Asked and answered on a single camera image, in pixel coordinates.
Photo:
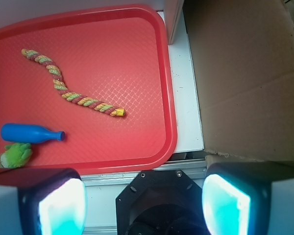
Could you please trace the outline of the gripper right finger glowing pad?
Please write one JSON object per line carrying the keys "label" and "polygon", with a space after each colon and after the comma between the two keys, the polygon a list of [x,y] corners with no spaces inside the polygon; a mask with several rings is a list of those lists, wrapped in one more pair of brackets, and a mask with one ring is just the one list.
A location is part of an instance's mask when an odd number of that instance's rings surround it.
{"label": "gripper right finger glowing pad", "polygon": [[294,162],[213,163],[202,207],[212,235],[294,235]]}

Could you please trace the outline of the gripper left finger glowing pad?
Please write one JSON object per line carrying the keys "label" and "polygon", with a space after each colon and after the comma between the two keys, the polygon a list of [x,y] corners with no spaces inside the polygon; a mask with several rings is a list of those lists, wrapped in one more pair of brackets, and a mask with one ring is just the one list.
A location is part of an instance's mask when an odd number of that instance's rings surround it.
{"label": "gripper left finger glowing pad", "polygon": [[0,168],[0,235],[81,235],[86,210],[72,168]]}

